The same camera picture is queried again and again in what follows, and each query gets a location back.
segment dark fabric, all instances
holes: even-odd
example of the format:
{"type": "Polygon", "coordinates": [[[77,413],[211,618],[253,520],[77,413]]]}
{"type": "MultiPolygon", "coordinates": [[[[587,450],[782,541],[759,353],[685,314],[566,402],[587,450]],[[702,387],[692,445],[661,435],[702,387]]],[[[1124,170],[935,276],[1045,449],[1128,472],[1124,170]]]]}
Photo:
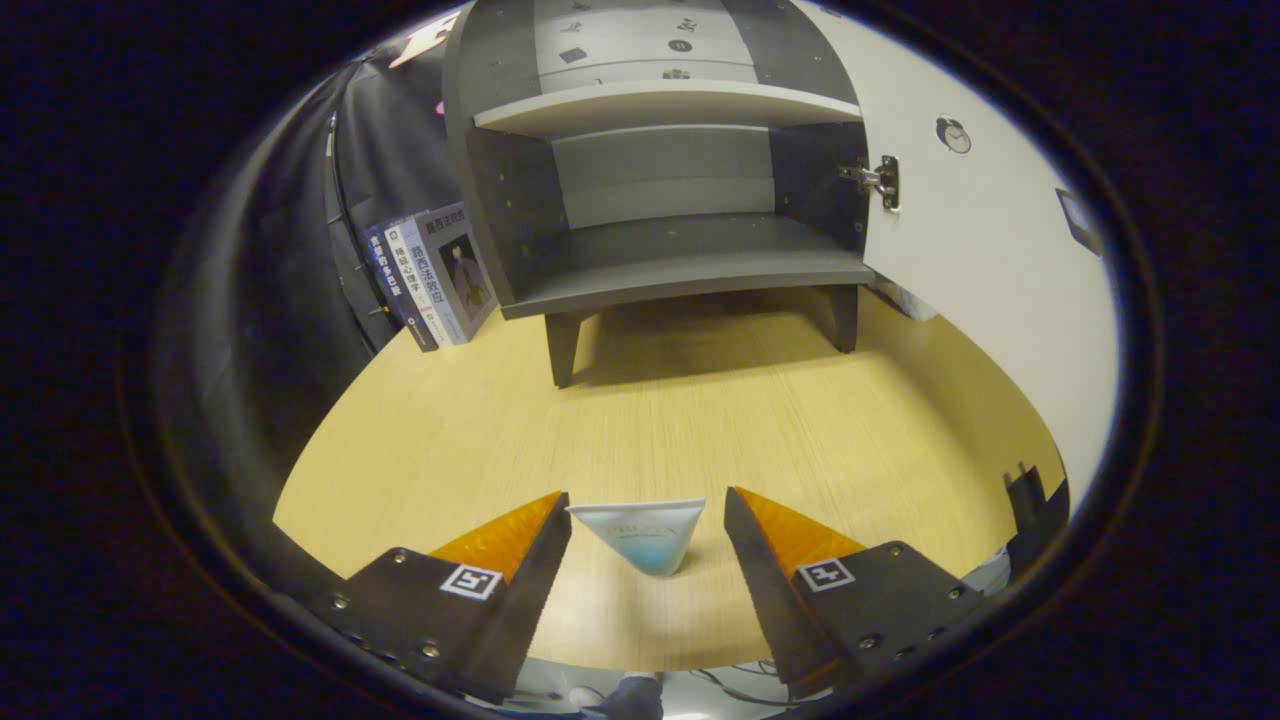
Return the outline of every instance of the dark fabric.
{"type": "Polygon", "coordinates": [[[444,44],[388,65],[396,44],[361,63],[338,106],[339,173],[356,231],[462,199],[445,145],[444,44]]]}

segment book cover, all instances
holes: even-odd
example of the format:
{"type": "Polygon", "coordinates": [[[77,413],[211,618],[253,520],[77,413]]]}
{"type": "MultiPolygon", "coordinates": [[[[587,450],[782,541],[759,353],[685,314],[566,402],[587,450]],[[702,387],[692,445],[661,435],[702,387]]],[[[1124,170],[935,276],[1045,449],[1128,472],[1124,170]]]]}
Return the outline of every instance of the book cover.
{"type": "Polygon", "coordinates": [[[375,263],[375,274],[387,292],[387,299],[392,305],[392,310],[399,316],[401,322],[410,329],[417,346],[425,352],[428,350],[435,350],[436,343],[429,337],[429,331],[425,331],[426,323],[422,315],[419,313],[417,304],[410,296],[407,287],[404,284],[404,278],[401,275],[397,263],[392,260],[394,258],[394,251],[389,250],[380,232],[370,232],[367,237],[369,251],[371,254],[372,261],[375,263]]]}
{"type": "Polygon", "coordinates": [[[431,295],[434,295],[430,290],[431,279],[419,274],[417,263],[413,260],[407,242],[408,238],[406,237],[412,236],[412,233],[413,228],[411,223],[392,225],[387,228],[387,246],[390,249],[396,265],[399,268],[401,277],[404,278],[404,288],[408,291],[410,297],[413,299],[419,315],[431,332],[431,337],[435,338],[435,345],[448,347],[454,345],[454,333],[448,331],[444,319],[440,316],[442,309],[436,307],[436,304],[431,300],[431,295]]]}
{"type": "Polygon", "coordinates": [[[498,302],[489,275],[471,245],[471,223],[462,202],[415,215],[428,261],[460,332],[471,340],[498,302]]]}
{"type": "Polygon", "coordinates": [[[497,300],[471,245],[471,223],[462,202],[417,213],[388,227],[404,243],[431,315],[449,336],[451,342],[440,346],[468,342],[497,300]]]}

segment white cabinet door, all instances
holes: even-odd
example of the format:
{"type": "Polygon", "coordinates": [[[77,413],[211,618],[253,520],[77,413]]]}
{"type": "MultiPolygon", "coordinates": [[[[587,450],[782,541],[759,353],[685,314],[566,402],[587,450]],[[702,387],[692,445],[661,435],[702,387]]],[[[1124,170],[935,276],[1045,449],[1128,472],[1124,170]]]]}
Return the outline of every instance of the white cabinet door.
{"type": "Polygon", "coordinates": [[[899,159],[901,206],[884,211],[873,196],[867,265],[937,309],[1021,388],[1057,443],[1074,512],[1111,428],[1119,337],[1103,261],[1073,238],[1059,200],[1071,188],[960,79],[868,26],[796,5],[849,72],[872,167],[899,159]],[[950,145],[940,117],[963,128],[946,128],[950,145]]]}

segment sticker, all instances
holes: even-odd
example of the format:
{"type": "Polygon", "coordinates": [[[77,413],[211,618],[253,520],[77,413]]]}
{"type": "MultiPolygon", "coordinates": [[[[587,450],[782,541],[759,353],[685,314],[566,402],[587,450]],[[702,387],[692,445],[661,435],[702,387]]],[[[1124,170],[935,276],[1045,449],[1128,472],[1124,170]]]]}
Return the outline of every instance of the sticker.
{"type": "Polygon", "coordinates": [[[955,118],[938,115],[933,131],[938,136],[938,140],[942,141],[942,145],[946,145],[947,150],[956,155],[964,155],[973,149],[973,140],[969,138],[969,133],[964,129],[964,126],[955,118]]]}
{"type": "Polygon", "coordinates": [[[499,580],[502,580],[502,573],[471,565],[458,565],[458,569],[449,575],[448,580],[444,580],[440,589],[471,600],[489,600],[493,591],[498,589],[499,580]]]}
{"type": "Polygon", "coordinates": [[[801,565],[796,570],[813,592],[829,591],[854,582],[854,574],[836,557],[801,565]]]}

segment table surface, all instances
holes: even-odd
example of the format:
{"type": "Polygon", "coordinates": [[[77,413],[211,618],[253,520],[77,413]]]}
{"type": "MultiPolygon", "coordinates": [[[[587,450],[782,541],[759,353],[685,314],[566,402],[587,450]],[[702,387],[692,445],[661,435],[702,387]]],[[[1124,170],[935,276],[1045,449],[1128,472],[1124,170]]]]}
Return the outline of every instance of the table surface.
{"type": "Polygon", "coordinates": [[[401,332],[312,436],[275,523],[349,577],[556,489],[573,503],[705,496],[671,578],[575,520],[529,655],[668,671],[768,657],[723,529],[728,486],[963,575],[1015,532],[1004,473],[1038,465],[1047,493],[1062,478],[1043,423],[979,348],[860,293],[851,355],[832,348],[814,288],[611,307],[584,323],[566,389],[541,318],[494,313],[471,343],[429,354],[401,332]]]}

